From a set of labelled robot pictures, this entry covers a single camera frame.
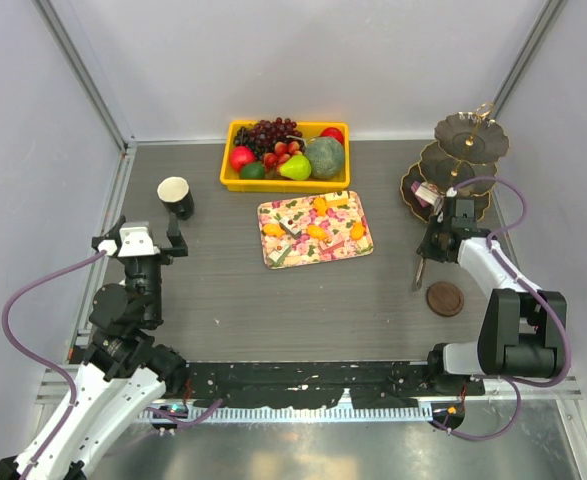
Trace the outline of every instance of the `dark gray table surface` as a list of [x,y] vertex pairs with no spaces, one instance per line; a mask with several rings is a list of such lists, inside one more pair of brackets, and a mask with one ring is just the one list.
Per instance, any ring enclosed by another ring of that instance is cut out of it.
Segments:
[[[352,182],[375,244],[371,255],[271,271],[261,253],[256,209],[300,194],[235,193],[220,184],[223,145],[149,145],[137,150],[122,212],[148,220],[156,243],[168,245],[168,216],[157,185],[183,176],[196,213],[182,222],[189,257],[163,268],[165,324],[153,335],[197,361],[413,360],[439,342],[477,338],[487,300],[459,266],[427,265],[412,292],[425,224],[399,195],[399,182],[427,142],[352,142]],[[482,222],[498,225],[491,208]],[[121,279],[111,261],[106,281]],[[462,313],[433,314],[426,289],[455,283]]]

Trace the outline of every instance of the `green pear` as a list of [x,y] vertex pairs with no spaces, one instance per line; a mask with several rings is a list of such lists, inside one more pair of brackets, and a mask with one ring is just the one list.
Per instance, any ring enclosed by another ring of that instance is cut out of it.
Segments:
[[280,165],[280,175],[291,180],[306,180],[311,176],[312,171],[311,162],[304,155],[293,155]]

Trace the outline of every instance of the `green vegetable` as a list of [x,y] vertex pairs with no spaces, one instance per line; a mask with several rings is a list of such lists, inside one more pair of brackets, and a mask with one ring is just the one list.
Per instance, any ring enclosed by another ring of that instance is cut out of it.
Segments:
[[304,155],[311,163],[312,176],[319,180],[329,180],[344,168],[344,148],[333,137],[320,137],[310,141]]
[[240,178],[243,180],[256,180],[262,179],[266,176],[266,170],[264,165],[260,162],[247,163],[240,170]]

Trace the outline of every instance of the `red apple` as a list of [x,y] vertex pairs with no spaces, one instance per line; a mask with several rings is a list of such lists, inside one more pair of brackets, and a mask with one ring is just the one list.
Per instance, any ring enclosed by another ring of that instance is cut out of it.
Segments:
[[325,128],[322,133],[320,133],[320,137],[333,137],[342,145],[344,145],[344,135],[335,127]]
[[300,149],[300,142],[298,142],[297,140],[293,140],[291,143],[289,143],[288,150],[291,155],[293,155],[299,149]]
[[287,146],[284,142],[277,142],[273,147],[273,152],[279,157],[287,152]]
[[255,160],[257,159],[255,158],[255,155],[253,154],[251,149],[242,146],[235,147],[229,157],[231,167],[233,167],[233,170],[235,170],[236,172],[242,170],[242,167],[247,163],[254,162]]

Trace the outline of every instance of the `white cable tray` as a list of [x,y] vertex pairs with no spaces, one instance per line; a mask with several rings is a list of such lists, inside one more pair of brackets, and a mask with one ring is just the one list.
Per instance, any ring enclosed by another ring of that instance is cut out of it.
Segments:
[[[189,405],[189,417],[197,418],[206,409]],[[138,422],[148,422],[151,412],[143,412]],[[261,408],[220,408],[206,423],[322,423],[322,422],[422,422],[433,420],[430,403],[416,408],[354,409],[350,404],[338,404],[333,408],[295,410]],[[165,419],[153,419],[154,423],[170,423]]]

